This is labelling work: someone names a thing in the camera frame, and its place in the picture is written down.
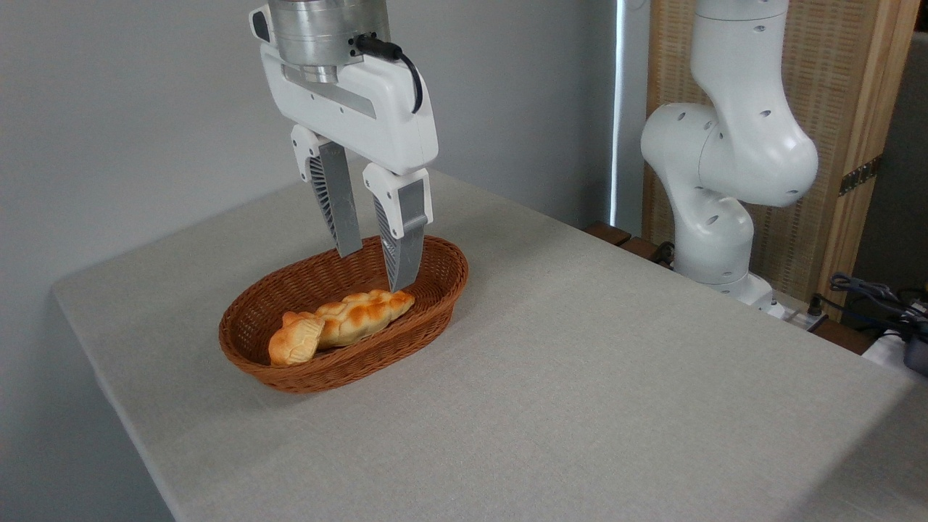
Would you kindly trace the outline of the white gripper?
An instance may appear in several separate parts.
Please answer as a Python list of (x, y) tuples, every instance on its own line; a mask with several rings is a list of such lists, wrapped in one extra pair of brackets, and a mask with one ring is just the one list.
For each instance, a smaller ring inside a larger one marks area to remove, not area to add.
[(390, 291), (414, 284), (425, 227), (434, 221), (430, 175), (421, 168), (439, 152), (427, 89), (413, 113), (413, 79), (401, 62), (365, 56), (339, 69), (337, 83), (315, 83), (270, 44), (260, 53), (276, 106), (297, 123), (291, 142), (299, 175), (315, 193), (337, 252), (348, 257), (363, 247), (346, 148), (374, 162), (362, 179), (373, 195)]

